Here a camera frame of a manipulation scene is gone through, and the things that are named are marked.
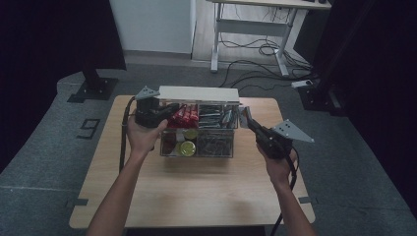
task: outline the person's left hand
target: person's left hand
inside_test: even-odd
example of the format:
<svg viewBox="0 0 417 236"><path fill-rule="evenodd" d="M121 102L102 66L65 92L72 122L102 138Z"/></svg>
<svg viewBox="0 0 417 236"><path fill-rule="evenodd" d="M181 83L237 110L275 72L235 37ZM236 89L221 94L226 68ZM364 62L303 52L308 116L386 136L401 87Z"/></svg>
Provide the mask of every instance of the person's left hand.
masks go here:
<svg viewBox="0 0 417 236"><path fill-rule="evenodd" d="M156 139L166 128L167 124L168 121L163 120L157 128L150 129L138 125L135 122L135 116L129 117L127 134L131 146L131 152L138 151L143 154L148 154L148 152L153 149Z"/></svg>

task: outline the black stand base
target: black stand base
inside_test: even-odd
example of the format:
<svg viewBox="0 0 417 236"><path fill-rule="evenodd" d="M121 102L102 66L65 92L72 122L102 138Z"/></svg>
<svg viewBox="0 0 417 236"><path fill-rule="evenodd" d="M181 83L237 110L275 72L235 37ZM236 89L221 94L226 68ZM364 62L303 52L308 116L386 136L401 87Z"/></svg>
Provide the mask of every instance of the black stand base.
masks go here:
<svg viewBox="0 0 417 236"><path fill-rule="evenodd" d="M99 79L100 79L99 89L91 89L89 88L87 82L83 82L83 84L81 85L77 93L72 94L70 98L68 98L67 102L84 103L86 99L108 100L111 93L113 93L113 90L116 87L117 82L119 80L112 79L112 78L99 78Z"/></svg>
<svg viewBox="0 0 417 236"><path fill-rule="evenodd" d="M314 111L326 111L333 116L345 116L343 109L335 95L330 91L324 98L315 87L298 88L304 109Z"/></svg>

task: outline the wall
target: wall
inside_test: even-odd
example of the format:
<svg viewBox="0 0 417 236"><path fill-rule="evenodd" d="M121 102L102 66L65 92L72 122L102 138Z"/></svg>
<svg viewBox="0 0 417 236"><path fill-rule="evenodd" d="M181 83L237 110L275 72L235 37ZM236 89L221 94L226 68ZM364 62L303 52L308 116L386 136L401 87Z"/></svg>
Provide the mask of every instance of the wall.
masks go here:
<svg viewBox="0 0 417 236"><path fill-rule="evenodd" d="M110 0L123 50L191 53L196 0Z"/></svg>

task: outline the desk foot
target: desk foot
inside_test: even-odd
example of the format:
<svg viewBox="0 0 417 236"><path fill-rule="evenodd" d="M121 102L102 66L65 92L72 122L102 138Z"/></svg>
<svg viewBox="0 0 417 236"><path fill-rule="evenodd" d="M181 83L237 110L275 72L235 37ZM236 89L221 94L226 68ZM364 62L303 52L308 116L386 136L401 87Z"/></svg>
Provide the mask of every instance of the desk foot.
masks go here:
<svg viewBox="0 0 417 236"><path fill-rule="evenodd" d="M217 64L218 64L218 46L214 50L214 46L212 47L211 51L211 68L210 71L212 73L217 73Z"/></svg>
<svg viewBox="0 0 417 236"><path fill-rule="evenodd" d="M284 61L282 55L281 55L281 57L279 57L279 53L278 53L279 49L274 49L273 51L275 52L275 58L276 58L276 61L278 62L279 70L281 71L282 76L283 77L288 77L289 74L288 74L288 70L286 69L286 66L285 66L285 61Z"/></svg>

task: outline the black cloth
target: black cloth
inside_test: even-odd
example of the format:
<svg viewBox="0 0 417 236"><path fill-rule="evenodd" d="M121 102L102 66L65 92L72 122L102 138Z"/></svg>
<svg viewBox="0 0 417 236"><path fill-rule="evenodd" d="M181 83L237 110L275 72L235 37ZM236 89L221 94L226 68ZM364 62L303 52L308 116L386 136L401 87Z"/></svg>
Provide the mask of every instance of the black cloth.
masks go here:
<svg viewBox="0 0 417 236"><path fill-rule="evenodd" d="M126 70L108 0L0 1L0 170L56 95L88 65Z"/></svg>

